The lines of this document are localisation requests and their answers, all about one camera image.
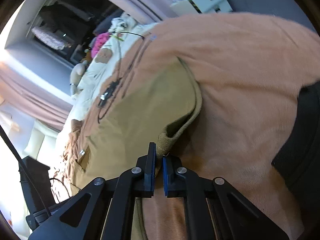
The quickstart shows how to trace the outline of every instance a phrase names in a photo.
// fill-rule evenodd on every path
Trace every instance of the pink plush toy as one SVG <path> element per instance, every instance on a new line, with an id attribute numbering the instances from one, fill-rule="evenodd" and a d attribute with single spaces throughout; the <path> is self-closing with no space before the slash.
<path id="1" fill-rule="evenodd" d="M 103 44 L 107 42 L 110 38 L 110 33 L 101 33 L 97 36 L 97 39 L 94 43 L 94 46 L 91 50 L 91 57 L 94 58 L 95 55 L 99 52 Z"/>

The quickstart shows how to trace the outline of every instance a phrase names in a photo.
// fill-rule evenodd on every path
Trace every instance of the stuffed animal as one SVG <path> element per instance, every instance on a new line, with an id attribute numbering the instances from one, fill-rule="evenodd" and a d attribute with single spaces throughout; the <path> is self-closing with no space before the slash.
<path id="1" fill-rule="evenodd" d="M 73 99 L 75 99 L 75 96 L 78 93 L 77 85 L 79 84 L 86 67 L 88 65 L 88 62 L 85 60 L 82 63 L 79 63 L 74 66 L 74 68 L 71 71 L 70 74 L 70 93 Z"/>

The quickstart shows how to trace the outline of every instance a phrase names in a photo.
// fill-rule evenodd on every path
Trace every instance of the white bed sheet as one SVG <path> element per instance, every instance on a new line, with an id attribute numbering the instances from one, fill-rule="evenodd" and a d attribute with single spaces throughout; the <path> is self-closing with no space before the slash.
<path id="1" fill-rule="evenodd" d="M 148 30 L 152 29 L 157 23 L 149 25 L 136 25 L 128 32 L 143 35 Z M 125 56 L 126 52 L 131 46 L 139 39 L 139 36 L 125 33 L 122 36 L 124 41 L 120 41 L 121 56 Z M 56 140 L 55 153 L 61 156 L 65 150 L 65 145 L 69 140 L 69 133 L 71 132 L 71 120 L 76 119 L 82 121 L 88 113 L 93 101 L 100 93 L 101 85 L 109 78 L 119 60 L 118 43 L 115 38 L 110 38 L 102 48 L 112 49 L 112 57 L 108 63 L 97 63 L 95 59 L 92 60 L 86 73 L 81 79 L 79 86 L 83 88 L 82 92 L 78 95 L 73 108 L 63 126 L 62 131 L 58 134 Z"/>

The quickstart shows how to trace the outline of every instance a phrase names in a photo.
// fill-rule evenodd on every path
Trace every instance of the silver screw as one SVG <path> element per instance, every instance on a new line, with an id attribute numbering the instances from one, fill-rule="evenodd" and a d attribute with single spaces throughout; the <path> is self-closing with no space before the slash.
<path id="1" fill-rule="evenodd" d="M 138 174 L 138 173 L 141 172 L 141 168 L 139 168 L 139 167 L 134 167 L 134 168 L 131 169 L 131 172 L 134 173 L 134 174 Z"/>
<path id="2" fill-rule="evenodd" d="M 185 167 L 179 167 L 177 169 L 177 172 L 180 173 L 180 174 L 183 174 L 183 173 L 186 173 L 187 172 L 187 169 Z"/>
<path id="3" fill-rule="evenodd" d="M 95 178 L 93 183 L 97 186 L 101 185 L 102 183 L 104 183 L 104 178 Z"/>
<path id="4" fill-rule="evenodd" d="M 216 178 L 214 182 L 218 185 L 223 185 L 224 184 L 224 179 L 223 178 Z"/>

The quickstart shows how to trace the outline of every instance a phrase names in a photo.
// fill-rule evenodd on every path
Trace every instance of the crumpled brown cloth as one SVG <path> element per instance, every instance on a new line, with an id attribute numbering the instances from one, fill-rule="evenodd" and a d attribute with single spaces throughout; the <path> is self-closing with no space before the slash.
<path id="1" fill-rule="evenodd" d="M 320 38 L 294 22 L 240 13 L 168 19 L 150 32 L 111 109 L 160 66 L 181 58 L 199 83 L 203 106 L 170 153 L 201 177 L 224 177 L 296 239 L 303 231 L 299 207 L 271 161 L 292 130 L 301 86 L 320 78 Z M 120 76 L 141 42 L 121 61 Z M 98 102 L 84 120 L 78 151 L 98 125 Z M 143 215 L 150 240 L 186 239 L 182 201 L 164 197 L 160 175 L 155 196 L 143 199 Z"/>
<path id="2" fill-rule="evenodd" d="M 51 182 L 51 189 L 57 203 L 69 198 L 69 196 L 77 193 L 77 189 L 71 184 L 75 161 L 79 158 L 79 153 L 73 150 L 73 145 L 77 142 L 80 135 L 82 121 L 71 120 L 71 133 L 69 133 L 69 140 L 66 144 L 63 154 L 60 156 L 60 165 L 56 169 L 49 170 L 52 173 L 50 178 L 59 179 L 63 184 L 57 180 Z"/>

